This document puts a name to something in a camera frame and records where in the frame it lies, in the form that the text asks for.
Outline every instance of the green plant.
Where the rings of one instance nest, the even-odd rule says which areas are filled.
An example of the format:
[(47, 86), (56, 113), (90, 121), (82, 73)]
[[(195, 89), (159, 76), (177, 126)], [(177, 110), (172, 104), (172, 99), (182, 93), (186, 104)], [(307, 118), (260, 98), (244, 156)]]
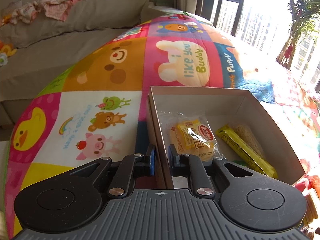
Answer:
[(290, 69), (298, 42), (316, 34), (315, 19), (320, 19), (320, 0), (289, 0), (292, 15), (290, 35), (276, 61)]

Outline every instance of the gray ribbed surface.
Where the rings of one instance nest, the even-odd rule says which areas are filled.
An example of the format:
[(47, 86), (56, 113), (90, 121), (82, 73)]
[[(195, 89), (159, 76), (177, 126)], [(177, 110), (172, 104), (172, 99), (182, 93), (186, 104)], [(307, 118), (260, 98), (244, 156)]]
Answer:
[(111, 200), (91, 224), (69, 233), (44, 234), (26, 229), (19, 240), (307, 240), (296, 229), (260, 234), (227, 220), (211, 200), (193, 197), (188, 190), (135, 189), (130, 197)]

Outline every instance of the cartoon pig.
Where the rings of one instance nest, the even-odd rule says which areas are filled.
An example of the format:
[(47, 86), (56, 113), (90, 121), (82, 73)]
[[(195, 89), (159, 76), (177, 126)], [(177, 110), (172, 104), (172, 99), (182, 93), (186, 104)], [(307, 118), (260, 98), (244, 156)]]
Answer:
[(191, 41), (158, 41), (157, 48), (168, 52), (169, 62), (159, 66), (160, 78), (166, 82), (202, 87), (209, 81), (210, 66), (205, 49)]
[[(120, 153), (120, 150), (115, 147), (115, 145), (120, 144), (121, 140), (112, 140), (112, 136), (108, 139), (102, 134), (92, 134), (86, 133), (85, 134), (86, 140), (80, 141), (76, 144), (79, 150), (82, 152), (78, 155), (76, 160), (85, 160), (86, 158), (89, 159), (97, 159), (101, 157), (102, 154), (108, 156), (110, 152), (113, 153)], [(110, 149), (106, 149), (106, 144), (111, 144)]]

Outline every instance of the open box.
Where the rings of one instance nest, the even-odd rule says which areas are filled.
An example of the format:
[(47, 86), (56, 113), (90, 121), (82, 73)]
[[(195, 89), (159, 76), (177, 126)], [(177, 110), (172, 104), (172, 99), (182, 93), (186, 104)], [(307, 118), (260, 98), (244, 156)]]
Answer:
[[(293, 185), (305, 174), (286, 137), (248, 90), (152, 86), (147, 105), (149, 139), (157, 150), (155, 171), (158, 187), (173, 188), (165, 146), (168, 145), (167, 131), (163, 129), (165, 120), (157, 114), (168, 111), (186, 116), (194, 116), (203, 111), (213, 133), (230, 122), (245, 123), (262, 146), (266, 160), (276, 169), (279, 180)], [(241, 160), (230, 146), (215, 137), (220, 152), (228, 160)]]

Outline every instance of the pink pig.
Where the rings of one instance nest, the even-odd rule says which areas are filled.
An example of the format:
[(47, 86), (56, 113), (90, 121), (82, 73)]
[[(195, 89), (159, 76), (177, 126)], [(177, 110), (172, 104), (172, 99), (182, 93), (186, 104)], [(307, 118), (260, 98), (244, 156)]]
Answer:
[[(76, 144), (79, 150), (82, 152), (78, 155), (76, 160), (85, 160), (89, 159), (97, 159), (102, 154), (108, 156), (110, 152), (119, 153), (120, 150), (115, 147), (115, 145), (120, 144), (121, 140), (112, 140), (112, 136), (108, 139), (102, 134), (85, 134), (86, 140), (80, 141)], [(112, 148), (109, 150), (105, 150), (106, 143), (112, 143)]]

